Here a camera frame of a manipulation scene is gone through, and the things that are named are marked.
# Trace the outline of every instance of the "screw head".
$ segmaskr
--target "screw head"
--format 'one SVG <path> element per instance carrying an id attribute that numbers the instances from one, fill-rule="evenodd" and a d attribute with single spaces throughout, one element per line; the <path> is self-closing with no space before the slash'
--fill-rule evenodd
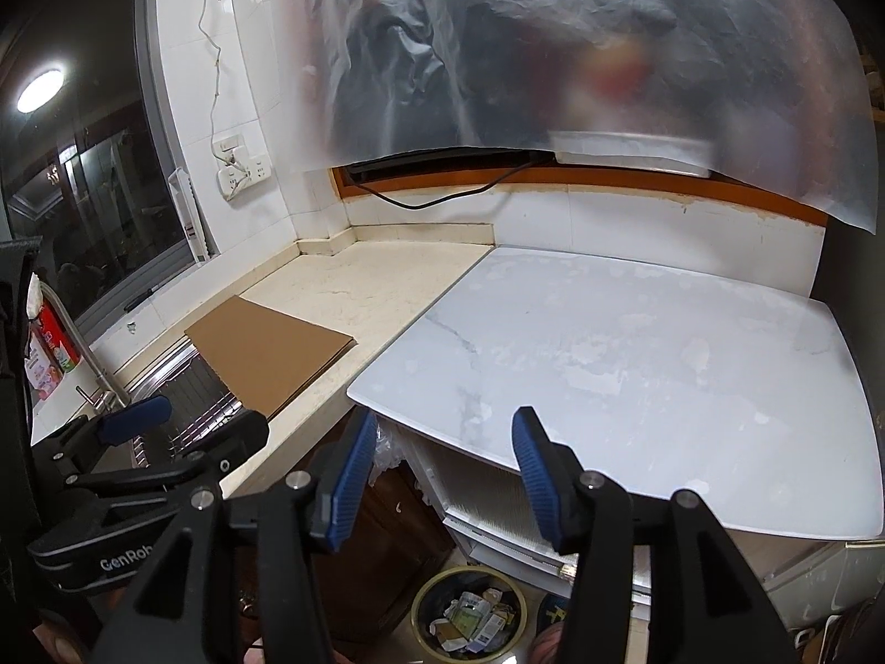
<path id="1" fill-rule="evenodd" d="M 684 509 L 694 509 L 700 503 L 700 497 L 691 490 L 679 490 L 676 492 L 676 504 Z"/>
<path id="2" fill-rule="evenodd" d="M 582 472 L 578 481 L 589 490 L 598 490 L 605 484 L 605 475 L 601 472 Z"/>
<path id="3" fill-rule="evenodd" d="M 209 490 L 197 490 L 190 496 L 190 505 L 199 512 L 208 509 L 214 503 L 215 495 Z"/>
<path id="4" fill-rule="evenodd" d="M 310 483 L 311 475 L 301 469 L 286 474 L 286 486 L 292 490 L 302 490 Z"/>

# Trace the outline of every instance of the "translucent plastic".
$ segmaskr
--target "translucent plastic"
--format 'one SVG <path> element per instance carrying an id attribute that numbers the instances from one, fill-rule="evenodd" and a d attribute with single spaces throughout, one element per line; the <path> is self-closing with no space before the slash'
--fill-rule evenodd
<path id="1" fill-rule="evenodd" d="M 304 170 L 454 146 L 627 152 L 874 230 L 869 96 L 832 0 L 274 3 Z"/>
<path id="2" fill-rule="evenodd" d="M 402 463 L 405 456 L 397 441 L 397 429 L 383 419 L 378 422 L 378 430 L 375 437 L 375 454 L 372 459 L 372 471 L 369 473 L 369 486 L 375 486 L 375 481 L 388 469 L 396 469 Z"/>

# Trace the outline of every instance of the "electrical cord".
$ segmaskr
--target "electrical cord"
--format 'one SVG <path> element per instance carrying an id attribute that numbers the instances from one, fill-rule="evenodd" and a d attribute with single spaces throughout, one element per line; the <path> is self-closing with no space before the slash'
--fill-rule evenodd
<path id="1" fill-rule="evenodd" d="M 249 170 L 244 169 L 233 157 L 222 157 L 215 151 L 215 107 L 218 105 L 218 97 L 221 95 L 221 48 L 218 43 L 212 39 L 209 32 L 202 27 L 202 20 L 206 17 L 208 1 L 209 0 L 202 0 L 202 10 L 200 11 L 200 19 L 196 23 L 196 28 L 200 30 L 202 36 L 204 36 L 206 41 L 215 49 L 215 94 L 212 96 L 212 106 L 209 110 L 209 147 L 211 148 L 212 156 L 215 157 L 215 159 L 223 162 L 225 166 L 236 167 L 237 170 L 242 172 L 242 177 L 236 180 L 231 191 L 223 195 L 227 201 L 230 201 L 240 188 L 240 185 L 249 179 Z"/>
<path id="2" fill-rule="evenodd" d="M 445 197 L 440 197 L 439 199 L 426 201 L 423 204 L 406 204 L 404 201 L 397 201 L 391 197 L 388 197 L 386 194 L 382 194 L 381 192 L 377 192 L 373 188 L 369 188 L 366 185 L 360 185 L 357 182 L 353 182 L 355 188 L 362 189 L 364 192 L 369 192 L 369 194 L 374 194 L 378 199 L 386 201 L 388 204 L 393 204 L 397 207 L 402 207 L 404 210 L 426 210 L 428 207 L 433 207 L 435 204 L 441 204 L 444 201 L 457 200 L 459 197 L 467 197 L 470 194 L 482 194 L 483 192 L 488 192 L 494 185 L 501 184 L 508 177 L 512 177 L 517 172 L 522 172 L 523 170 L 528 170 L 529 167 L 537 166 L 538 164 L 547 163 L 550 161 L 548 158 L 543 159 L 531 159 L 526 163 L 519 165 L 518 167 L 513 167 L 507 172 L 504 172 L 501 176 L 495 177 L 492 179 L 488 185 L 483 185 L 480 188 L 476 189 L 468 189 L 466 192 L 455 192 L 454 194 L 446 194 Z"/>

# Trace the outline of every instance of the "kitchen countertop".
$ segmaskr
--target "kitchen countertop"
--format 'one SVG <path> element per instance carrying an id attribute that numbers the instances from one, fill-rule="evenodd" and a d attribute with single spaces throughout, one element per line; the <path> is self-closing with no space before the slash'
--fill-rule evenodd
<path id="1" fill-rule="evenodd" d="M 225 496 L 264 490 L 286 474 L 353 406 L 345 391 L 353 378 L 488 250 L 357 242 L 334 257 L 297 257 L 241 294 L 357 343 L 271 419 L 264 449 L 221 481 Z"/>
<path id="2" fill-rule="evenodd" d="M 511 420 L 627 490 L 702 495 L 727 527 L 882 532 L 882 470 L 829 309 L 760 285 L 605 257 L 498 248 L 348 390 L 517 471 Z"/>

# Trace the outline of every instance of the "orange trim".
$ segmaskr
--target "orange trim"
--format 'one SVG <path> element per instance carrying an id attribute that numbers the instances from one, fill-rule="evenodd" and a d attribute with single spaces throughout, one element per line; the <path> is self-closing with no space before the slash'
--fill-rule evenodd
<path id="1" fill-rule="evenodd" d="M 439 188 L 440 186 L 479 186 L 500 177 L 506 169 L 457 170 L 456 172 L 433 172 L 410 175 L 373 182 L 369 186 L 376 192 Z M 338 194 L 342 199 L 366 194 L 365 190 L 351 184 L 350 177 L 342 167 L 332 170 Z M 665 172 L 647 170 L 621 170 L 609 167 L 546 166 L 532 167 L 507 178 L 503 184 L 524 185 L 593 185 L 609 188 L 643 189 L 652 192 L 671 192 L 708 200 L 728 201 L 784 216 L 801 219 L 812 225 L 826 226 L 826 214 L 814 207 L 798 203 L 780 194 L 767 192 L 742 184 L 735 179 L 715 175 L 711 179 L 686 177 Z"/>

